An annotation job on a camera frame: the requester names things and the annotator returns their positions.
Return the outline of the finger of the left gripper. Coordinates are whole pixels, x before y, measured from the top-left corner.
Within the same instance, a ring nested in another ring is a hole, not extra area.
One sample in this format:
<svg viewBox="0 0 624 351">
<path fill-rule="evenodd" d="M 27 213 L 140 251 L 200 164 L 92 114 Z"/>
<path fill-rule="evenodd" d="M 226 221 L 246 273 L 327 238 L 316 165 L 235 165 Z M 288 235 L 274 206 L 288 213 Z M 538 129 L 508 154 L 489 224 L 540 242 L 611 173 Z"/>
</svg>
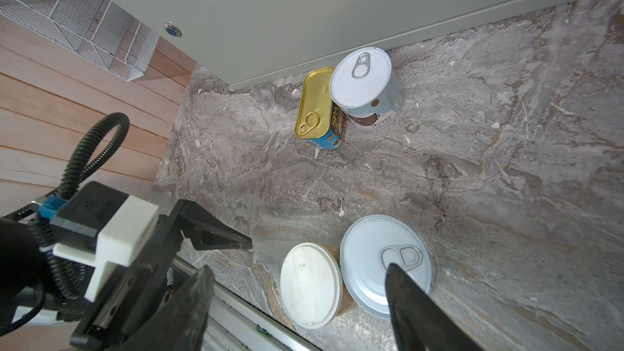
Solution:
<svg viewBox="0 0 624 351">
<path fill-rule="evenodd" d="M 195 201 L 180 199 L 170 216 L 197 251 L 253 248 L 250 237 L 222 223 Z"/>
</svg>

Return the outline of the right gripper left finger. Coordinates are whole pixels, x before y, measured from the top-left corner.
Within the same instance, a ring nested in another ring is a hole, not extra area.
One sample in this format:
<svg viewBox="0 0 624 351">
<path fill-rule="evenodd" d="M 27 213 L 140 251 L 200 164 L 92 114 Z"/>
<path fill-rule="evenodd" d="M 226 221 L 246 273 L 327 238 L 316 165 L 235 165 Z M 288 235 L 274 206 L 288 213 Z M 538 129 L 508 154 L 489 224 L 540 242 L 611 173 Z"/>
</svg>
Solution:
<svg viewBox="0 0 624 351">
<path fill-rule="evenodd" d="M 207 328 L 215 278 L 207 266 L 201 268 L 175 293 L 155 316 L 118 350 L 199 350 Z"/>
</svg>

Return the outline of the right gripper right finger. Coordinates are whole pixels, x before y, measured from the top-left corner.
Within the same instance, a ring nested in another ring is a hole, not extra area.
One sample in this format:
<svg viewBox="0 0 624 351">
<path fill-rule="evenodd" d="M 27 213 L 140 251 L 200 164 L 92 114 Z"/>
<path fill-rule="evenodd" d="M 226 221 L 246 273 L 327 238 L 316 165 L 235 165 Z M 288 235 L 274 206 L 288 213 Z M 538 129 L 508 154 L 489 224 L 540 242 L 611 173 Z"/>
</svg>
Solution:
<svg viewBox="0 0 624 351">
<path fill-rule="evenodd" d="M 385 290 L 399 350 L 481 350 L 396 263 Z"/>
</svg>

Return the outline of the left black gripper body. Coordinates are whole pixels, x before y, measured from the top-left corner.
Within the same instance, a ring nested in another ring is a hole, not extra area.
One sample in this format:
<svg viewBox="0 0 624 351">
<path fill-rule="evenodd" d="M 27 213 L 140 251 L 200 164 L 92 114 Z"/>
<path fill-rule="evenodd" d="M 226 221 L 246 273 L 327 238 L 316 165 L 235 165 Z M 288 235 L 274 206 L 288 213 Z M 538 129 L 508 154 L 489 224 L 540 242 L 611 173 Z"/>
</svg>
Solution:
<svg viewBox="0 0 624 351">
<path fill-rule="evenodd" d="M 180 225 L 161 215 L 130 267 L 119 266 L 70 337 L 79 350 L 109 350 L 129 341 L 185 282 L 172 269 L 181 247 Z"/>
</svg>

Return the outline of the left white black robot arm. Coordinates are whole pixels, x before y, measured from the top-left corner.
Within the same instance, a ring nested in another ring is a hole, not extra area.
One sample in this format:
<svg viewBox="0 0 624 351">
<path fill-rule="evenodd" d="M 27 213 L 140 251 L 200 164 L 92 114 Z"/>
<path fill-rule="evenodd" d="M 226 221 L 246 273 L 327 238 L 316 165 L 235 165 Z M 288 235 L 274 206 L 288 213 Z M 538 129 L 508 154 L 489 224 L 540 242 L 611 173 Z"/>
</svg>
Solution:
<svg viewBox="0 0 624 351">
<path fill-rule="evenodd" d="M 196 250 L 253 245 L 194 201 L 178 201 L 169 215 L 134 197 L 120 206 L 76 200 L 52 211 L 53 226 L 69 232 L 102 224 L 95 249 L 40 246 L 27 225 L 3 219 L 1 304 L 33 292 L 30 312 L 3 319 L 3 334 L 47 309 L 79 317 L 70 342 L 81 350 L 198 350 L 215 278 L 208 268 L 184 272 L 175 264 L 182 241 Z"/>
</svg>

